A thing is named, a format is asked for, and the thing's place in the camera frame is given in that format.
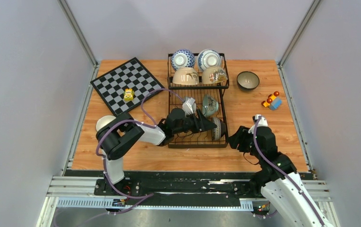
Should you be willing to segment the blue white patterned bowl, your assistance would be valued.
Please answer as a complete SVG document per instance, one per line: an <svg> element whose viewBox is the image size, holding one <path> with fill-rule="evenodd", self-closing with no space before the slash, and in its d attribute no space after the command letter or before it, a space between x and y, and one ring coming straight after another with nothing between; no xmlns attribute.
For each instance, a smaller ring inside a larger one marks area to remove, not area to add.
<svg viewBox="0 0 361 227"><path fill-rule="evenodd" d="M217 117L212 117L211 122L216 125L216 128L211 130L211 138L212 140L217 141L225 135L226 125L220 118Z"/></svg>

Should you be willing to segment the black wire dish rack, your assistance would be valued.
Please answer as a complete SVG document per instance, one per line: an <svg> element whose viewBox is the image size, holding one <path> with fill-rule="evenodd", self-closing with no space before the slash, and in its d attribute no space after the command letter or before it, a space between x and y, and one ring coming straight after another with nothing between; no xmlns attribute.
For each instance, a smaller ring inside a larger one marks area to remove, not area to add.
<svg viewBox="0 0 361 227"><path fill-rule="evenodd" d="M219 109L212 116L219 118L223 122L224 135L218 139L213 139L212 131L199 132L192 134L190 132L180 133L174 136L174 140L168 144L169 148L225 148L228 144L228 125L224 104L224 93L229 88L229 80L219 82L216 84L203 84L203 72L198 68L198 62L195 63L194 69L199 74L199 84L196 86L178 85L173 83L173 76L175 70L173 69L172 62L173 53L169 53L167 57L167 85L168 88L182 98L192 97L196 101L196 107L203 110L203 98L205 95L211 96L219 104Z"/></svg>

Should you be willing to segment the dark blue glazed bowl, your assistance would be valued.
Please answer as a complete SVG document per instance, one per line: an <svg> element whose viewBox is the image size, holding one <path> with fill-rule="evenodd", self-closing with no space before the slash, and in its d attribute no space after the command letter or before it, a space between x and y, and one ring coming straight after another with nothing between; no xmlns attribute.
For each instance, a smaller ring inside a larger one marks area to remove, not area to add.
<svg viewBox="0 0 361 227"><path fill-rule="evenodd" d="M242 91L252 91L260 84L260 78L251 71L243 71L237 76L237 86Z"/></svg>

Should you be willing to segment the teal white striped bowl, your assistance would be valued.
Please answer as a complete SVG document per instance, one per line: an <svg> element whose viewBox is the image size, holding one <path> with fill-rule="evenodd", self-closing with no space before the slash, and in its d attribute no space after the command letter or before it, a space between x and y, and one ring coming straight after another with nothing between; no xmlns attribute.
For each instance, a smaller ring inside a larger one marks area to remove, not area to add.
<svg viewBox="0 0 361 227"><path fill-rule="evenodd" d="M96 131L101 130L103 127L108 125L111 121L115 120L116 117L113 115L105 115L96 122Z"/></svg>

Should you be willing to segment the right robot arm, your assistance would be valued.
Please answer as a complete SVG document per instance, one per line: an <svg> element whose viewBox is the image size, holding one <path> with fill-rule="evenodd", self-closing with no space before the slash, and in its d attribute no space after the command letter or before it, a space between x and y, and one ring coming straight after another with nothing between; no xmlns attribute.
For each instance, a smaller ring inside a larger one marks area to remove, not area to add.
<svg viewBox="0 0 361 227"><path fill-rule="evenodd" d="M332 227L305 188L290 158L278 151L275 134L269 127L256 130L240 126L230 136L231 148L249 153L259 161L261 171L250 180L255 197L265 197L290 227Z"/></svg>

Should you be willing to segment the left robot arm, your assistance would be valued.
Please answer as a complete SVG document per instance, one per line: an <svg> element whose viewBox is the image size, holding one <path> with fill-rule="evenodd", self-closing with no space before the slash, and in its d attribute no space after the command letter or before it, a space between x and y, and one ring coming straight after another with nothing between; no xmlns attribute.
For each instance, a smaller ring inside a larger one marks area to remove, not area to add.
<svg viewBox="0 0 361 227"><path fill-rule="evenodd" d="M136 142L162 147L182 132L197 134L213 131L214 135L221 136L221 125L221 120L209 120L201 110L186 113L181 108L172 109L166 118L154 126L133 119L129 113L101 117L96 123L96 154L104 158L106 189L112 195L120 195L124 191L123 157Z"/></svg>

